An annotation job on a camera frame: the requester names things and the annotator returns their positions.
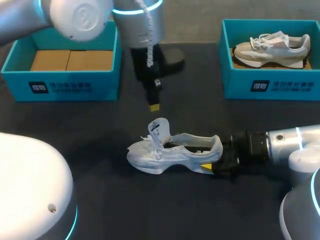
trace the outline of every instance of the teal shoe box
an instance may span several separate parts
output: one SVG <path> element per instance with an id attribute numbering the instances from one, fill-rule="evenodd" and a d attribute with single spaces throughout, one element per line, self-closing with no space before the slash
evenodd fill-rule
<path id="1" fill-rule="evenodd" d="M 312 69 L 235 68 L 230 49 L 250 37 L 282 31 L 308 34 Z M 225 19 L 218 45 L 224 96 L 227 99 L 320 100 L 320 26 L 315 20 Z"/>
<path id="2" fill-rule="evenodd" d="M 113 51 L 110 71 L 30 71 L 37 50 Z M 122 49 L 116 24 L 109 21 L 96 39 L 71 41 L 54 28 L 14 42 L 1 75 L 18 102 L 112 101 L 118 98 Z"/>

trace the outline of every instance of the shoe heel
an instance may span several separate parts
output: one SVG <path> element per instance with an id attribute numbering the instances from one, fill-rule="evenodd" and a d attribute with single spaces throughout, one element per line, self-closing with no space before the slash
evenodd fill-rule
<path id="1" fill-rule="evenodd" d="M 278 62 L 282 66 L 285 66 L 287 68 L 291 69 L 303 69 L 304 68 L 304 61 L 303 60 L 281 60 L 281 62 Z"/>

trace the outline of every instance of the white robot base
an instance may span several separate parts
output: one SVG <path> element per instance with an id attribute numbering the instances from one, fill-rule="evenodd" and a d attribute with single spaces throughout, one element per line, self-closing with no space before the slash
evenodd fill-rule
<path id="1" fill-rule="evenodd" d="M 0 133 L 0 239 L 71 240 L 78 218 L 64 157 L 29 137 Z"/>

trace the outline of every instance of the cardboard insert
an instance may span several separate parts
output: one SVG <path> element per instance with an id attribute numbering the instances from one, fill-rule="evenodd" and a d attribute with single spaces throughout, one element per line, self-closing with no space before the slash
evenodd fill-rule
<path id="1" fill-rule="evenodd" d="M 38 50 L 31 71 L 111 71 L 113 51 Z"/>
<path id="2" fill-rule="evenodd" d="M 232 48 L 230 48 L 230 54 L 232 57 L 232 63 L 233 63 L 234 68 L 236 68 L 236 69 L 254 69 L 252 67 L 240 65 L 239 63 L 235 62 Z M 269 63 L 263 65 L 260 69 L 291 69 L 291 68 L 282 66 L 282 65 L 275 63 L 275 62 L 269 62 Z M 309 62 L 309 59 L 306 59 L 306 65 L 303 69 L 305 69 L 305 70 L 312 69 L 310 62 Z"/>

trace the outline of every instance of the shoe tongue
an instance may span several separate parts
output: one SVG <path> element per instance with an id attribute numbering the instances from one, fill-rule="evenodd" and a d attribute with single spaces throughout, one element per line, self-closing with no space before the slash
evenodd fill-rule
<path id="1" fill-rule="evenodd" d="M 288 47 L 289 46 L 289 36 L 288 35 L 282 35 L 275 37 L 273 39 L 268 39 L 268 43 L 270 44 L 278 44 L 284 42 L 284 44 Z"/>
<path id="2" fill-rule="evenodd" d="M 157 118 L 151 122 L 148 130 L 157 147 L 162 147 L 170 139 L 170 125 L 165 118 Z"/>

